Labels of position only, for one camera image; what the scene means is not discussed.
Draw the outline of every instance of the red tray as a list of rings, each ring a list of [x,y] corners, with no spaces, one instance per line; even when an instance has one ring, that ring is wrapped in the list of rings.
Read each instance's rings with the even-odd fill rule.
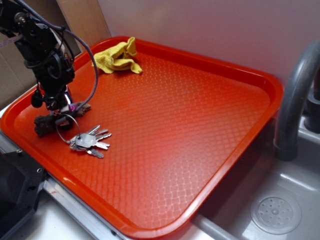
[[[128,37],[92,47],[103,51]],[[167,235],[186,223],[273,116],[283,94],[273,76],[239,65],[136,40],[142,74],[99,73],[91,110],[77,118],[82,132],[95,125],[112,137],[103,159],[72,151],[57,133],[39,138],[30,104],[34,89],[4,113],[0,127],[123,234]],[[75,102],[92,90],[87,53],[75,61],[69,84]],[[74,127],[62,132],[65,139]]]

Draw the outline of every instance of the drain strainer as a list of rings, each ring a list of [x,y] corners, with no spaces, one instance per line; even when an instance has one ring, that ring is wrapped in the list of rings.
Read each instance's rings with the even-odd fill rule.
[[[265,192],[251,204],[254,223],[270,234],[287,234],[294,230],[301,220],[299,204],[282,192]]]

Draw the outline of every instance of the gray faucet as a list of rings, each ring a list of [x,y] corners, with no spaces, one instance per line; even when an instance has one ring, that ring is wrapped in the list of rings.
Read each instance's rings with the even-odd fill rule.
[[[285,87],[273,141],[275,156],[280,160],[290,161],[297,156],[302,115],[306,129],[320,133],[319,68],[320,40],[317,40],[303,51]]]

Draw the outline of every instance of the microfiber cloth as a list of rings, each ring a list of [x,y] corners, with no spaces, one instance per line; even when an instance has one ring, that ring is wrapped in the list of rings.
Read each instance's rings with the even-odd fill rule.
[[[96,53],[94,60],[97,67],[106,74],[129,69],[136,74],[140,74],[142,72],[141,67],[131,59],[136,55],[136,39],[130,37],[128,42],[122,41],[107,50]]]

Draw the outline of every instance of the stainless steel sink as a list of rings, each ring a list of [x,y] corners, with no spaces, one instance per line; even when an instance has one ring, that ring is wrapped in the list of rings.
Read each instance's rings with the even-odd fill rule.
[[[212,223],[207,232],[225,231],[215,239],[319,239],[320,135],[300,128],[298,156],[280,161],[274,132],[270,122],[198,211],[200,228],[197,218]]]

